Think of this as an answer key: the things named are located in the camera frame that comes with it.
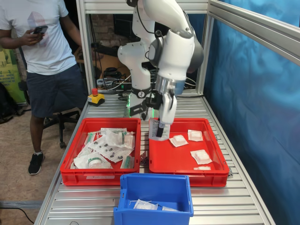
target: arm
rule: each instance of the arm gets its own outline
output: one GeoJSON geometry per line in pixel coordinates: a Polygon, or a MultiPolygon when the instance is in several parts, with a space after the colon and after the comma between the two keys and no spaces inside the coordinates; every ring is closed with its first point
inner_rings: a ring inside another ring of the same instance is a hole
{"type": "Polygon", "coordinates": [[[11,30],[0,30],[0,45],[6,49],[16,49],[23,45],[32,46],[43,39],[41,34],[30,34],[28,30],[22,37],[11,38],[11,30]]]}
{"type": "Polygon", "coordinates": [[[65,29],[67,34],[75,41],[76,44],[81,46],[81,36],[80,32],[75,26],[75,24],[71,21],[70,17],[67,15],[65,17],[60,18],[60,23],[62,27],[65,29]]]}

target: red button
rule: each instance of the red button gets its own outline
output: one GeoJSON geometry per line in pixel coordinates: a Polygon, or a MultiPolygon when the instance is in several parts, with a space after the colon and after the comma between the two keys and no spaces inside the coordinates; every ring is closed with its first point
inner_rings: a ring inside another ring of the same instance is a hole
{"type": "Polygon", "coordinates": [[[97,96],[98,95],[98,88],[93,88],[92,89],[92,95],[97,96]]]}

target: smartphone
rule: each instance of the smartphone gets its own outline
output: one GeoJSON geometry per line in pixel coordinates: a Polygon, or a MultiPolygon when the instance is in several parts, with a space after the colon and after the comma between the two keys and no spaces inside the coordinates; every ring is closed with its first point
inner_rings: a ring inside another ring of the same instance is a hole
{"type": "Polygon", "coordinates": [[[33,31],[34,34],[45,34],[48,29],[48,26],[36,27],[33,31]]]}

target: plastic bin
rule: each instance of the plastic bin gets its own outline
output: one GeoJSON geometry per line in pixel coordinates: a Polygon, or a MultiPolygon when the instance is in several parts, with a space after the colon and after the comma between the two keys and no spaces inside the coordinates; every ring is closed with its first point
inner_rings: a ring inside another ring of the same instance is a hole
{"type": "Polygon", "coordinates": [[[188,176],[132,173],[121,176],[119,206],[113,209],[115,225],[188,225],[193,217],[188,176]],[[133,209],[138,199],[158,203],[157,210],[133,209]],[[166,206],[175,211],[162,211],[166,206]]]}
{"type": "Polygon", "coordinates": [[[138,118],[86,118],[83,119],[67,155],[60,167],[65,185],[120,185],[123,174],[140,171],[141,120],[138,118]],[[135,132],[135,149],[131,156],[135,157],[133,169],[120,169],[122,161],[113,163],[113,169],[70,169],[73,159],[79,154],[87,137],[87,133],[101,128],[127,128],[135,132]]]}
{"type": "Polygon", "coordinates": [[[151,173],[184,174],[189,176],[193,187],[224,187],[229,167],[207,119],[175,119],[171,125],[170,138],[183,135],[188,144],[174,147],[169,140],[149,140],[149,171],[151,173]],[[203,141],[188,140],[188,130],[202,131],[203,141]],[[194,170],[198,165],[190,152],[205,150],[212,162],[211,170],[194,170]]]}

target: aluminum profile table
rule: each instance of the aluminum profile table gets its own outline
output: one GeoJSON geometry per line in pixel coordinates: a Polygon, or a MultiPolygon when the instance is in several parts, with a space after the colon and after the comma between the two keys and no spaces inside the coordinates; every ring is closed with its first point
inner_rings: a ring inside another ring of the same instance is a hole
{"type": "MultiPolygon", "coordinates": [[[[192,90],[184,91],[183,94],[196,95],[197,93],[192,90]]],[[[125,106],[126,102],[118,100],[117,95],[107,95],[105,103],[100,107],[86,105],[80,121],[90,117],[123,117],[125,106]]],[[[224,188],[191,188],[195,212],[194,217],[190,219],[190,225],[275,224],[206,99],[203,97],[179,98],[176,117],[207,118],[233,173],[224,188]]],[[[80,121],[73,132],[66,152],[80,121]]],[[[141,154],[148,153],[148,149],[148,123],[142,122],[141,154]]],[[[65,186],[62,183],[59,168],[35,225],[77,225],[77,223],[79,225],[113,225],[113,207],[118,206],[120,188],[118,186],[65,186]]],[[[141,166],[140,172],[147,173],[148,168],[141,166]]]]}

